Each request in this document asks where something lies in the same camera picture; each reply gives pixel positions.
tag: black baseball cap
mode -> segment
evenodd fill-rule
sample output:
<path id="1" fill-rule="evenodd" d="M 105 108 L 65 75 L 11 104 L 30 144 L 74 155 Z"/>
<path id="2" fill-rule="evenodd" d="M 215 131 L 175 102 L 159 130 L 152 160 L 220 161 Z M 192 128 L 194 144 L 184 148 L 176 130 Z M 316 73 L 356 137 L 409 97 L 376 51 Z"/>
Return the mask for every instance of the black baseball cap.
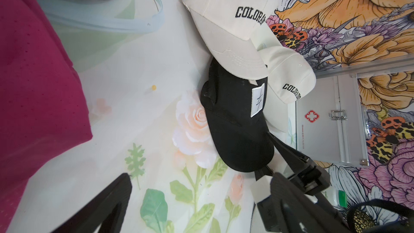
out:
<path id="1" fill-rule="evenodd" d="M 230 74 L 213 59 L 201 90 L 211 136 L 222 160 L 234 170 L 253 172 L 273 158 L 274 147 L 263 115 L 267 78 L 249 80 Z"/>

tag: black strap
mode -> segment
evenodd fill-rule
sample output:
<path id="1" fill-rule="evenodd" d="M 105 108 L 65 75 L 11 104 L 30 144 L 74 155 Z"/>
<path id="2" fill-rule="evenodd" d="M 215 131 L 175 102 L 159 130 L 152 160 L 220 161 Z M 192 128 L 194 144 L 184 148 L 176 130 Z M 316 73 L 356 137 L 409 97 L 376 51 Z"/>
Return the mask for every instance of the black strap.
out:
<path id="1" fill-rule="evenodd" d="M 367 202 L 359 203 L 351 207 L 348 210 L 347 222 L 352 232 L 356 232 L 355 223 L 354 223 L 354 214 L 356 210 L 358 210 L 358 208 L 360 208 L 361 206 L 376 206 L 376 207 L 380 207 L 380 208 L 395 212 L 403 217 L 407 217 L 407 218 L 414 217 L 414 211 L 411 210 L 410 208 L 407 208 L 406 206 L 403 206 L 403 205 L 400 205 L 398 203 L 391 202 L 391 201 L 373 199 Z"/>

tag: black stitched logo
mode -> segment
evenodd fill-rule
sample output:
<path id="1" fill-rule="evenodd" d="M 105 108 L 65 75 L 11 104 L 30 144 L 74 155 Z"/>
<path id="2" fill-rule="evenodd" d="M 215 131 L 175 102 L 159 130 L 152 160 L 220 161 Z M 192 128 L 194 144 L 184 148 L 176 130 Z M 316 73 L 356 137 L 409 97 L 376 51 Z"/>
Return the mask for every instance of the black stitched logo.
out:
<path id="1" fill-rule="evenodd" d="M 237 8 L 237 12 L 235 13 L 235 17 L 236 18 L 245 17 L 245 18 L 253 19 L 260 24 L 264 23 L 264 21 L 266 20 L 265 14 L 262 11 L 259 11 L 257 9 L 255 11 L 253 10 L 254 8 L 249 7 L 249 6 L 239 6 Z"/>
<path id="2" fill-rule="evenodd" d="M 285 84 L 283 86 L 283 89 L 291 91 L 296 96 L 296 100 L 301 98 L 301 94 L 299 93 L 299 90 L 296 87 L 294 87 L 293 85 Z"/>

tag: green leaf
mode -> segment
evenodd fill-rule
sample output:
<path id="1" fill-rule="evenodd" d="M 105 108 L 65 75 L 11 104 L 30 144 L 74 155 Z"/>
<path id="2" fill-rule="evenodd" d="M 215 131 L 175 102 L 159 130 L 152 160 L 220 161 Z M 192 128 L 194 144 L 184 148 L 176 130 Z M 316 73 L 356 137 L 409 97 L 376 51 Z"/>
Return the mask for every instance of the green leaf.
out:
<path id="1" fill-rule="evenodd" d="M 163 233 L 167 222 L 168 205 L 164 193 L 155 189 L 147 189 L 140 210 L 141 218 L 147 227 L 156 233 Z"/>
<path id="2" fill-rule="evenodd" d="M 241 206 L 240 206 L 240 205 L 237 205 L 237 206 L 234 208 L 234 210 L 233 210 L 232 214 L 230 215 L 230 216 L 231 216 L 231 219 L 233 220 L 233 219 L 237 218 L 237 217 L 238 217 L 238 215 L 240 214 L 240 211 L 241 211 Z"/>
<path id="3" fill-rule="evenodd" d="M 165 227 L 165 233 L 174 233 L 174 224 L 171 220 L 167 220 L 167 226 Z"/>
<path id="4" fill-rule="evenodd" d="M 200 174 L 200 181 L 203 178 L 203 176 L 206 174 L 207 168 L 201 168 L 201 174 Z"/>
<path id="5" fill-rule="evenodd" d="M 213 169 L 211 169 L 207 179 L 207 182 L 220 180 L 224 173 L 227 171 L 228 166 L 223 162 L 221 158 L 217 160 L 217 162 L 214 164 Z"/>
<path id="6" fill-rule="evenodd" d="M 213 218 L 211 221 L 211 228 L 209 233 L 221 233 L 219 221 L 216 218 Z"/>
<path id="7" fill-rule="evenodd" d="M 191 203 L 193 201 L 193 192 L 178 180 L 170 182 L 170 189 L 171 193 L 175 194 L 177 201 L 185 203 Z"/>
<path id="8" fill-rule="evenodd" d="M 196 233 L 202 230 L 213 215 L 214 207 L 213 203 L 203 205 L 199 211 L 191 216 L 184 233 Z"/>
<path id="9" fill-rule="evenodd" d="M 233 209 L 234 205 L 231 202 L 230 197 L 227 196 L 227 198 L 224 200 L 224 202 L 226 204 L 226 210 L 228 210 L 229 212 L 231 212 L 231 210 Z"/>
<path id="10" fill-rule="evenodd" d="M 145 173 L 145 169 L 141 168 L 144 165 L 146 158 L 142 158 L 144 149 L 141 149 L 142 145 L 132 143 L 132 149 L 128 149 L 130 156 L 125 158 L 125 163 L 128 165 L 128 170 L 131 171 L 130 177 L 137 178 Z"/>

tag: pink cloth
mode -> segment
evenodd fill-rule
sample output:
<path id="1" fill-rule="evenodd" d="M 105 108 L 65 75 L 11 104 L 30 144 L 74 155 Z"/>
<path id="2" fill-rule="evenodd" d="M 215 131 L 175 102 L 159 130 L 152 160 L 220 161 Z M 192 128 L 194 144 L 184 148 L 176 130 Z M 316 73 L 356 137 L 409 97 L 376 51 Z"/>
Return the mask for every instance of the pink cloth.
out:
<path id="1" fill-rule="evenodd" d="M 36 0 L 0 0 L 0 233 L 28 179 L 92 138 L 82 86 Z"/>

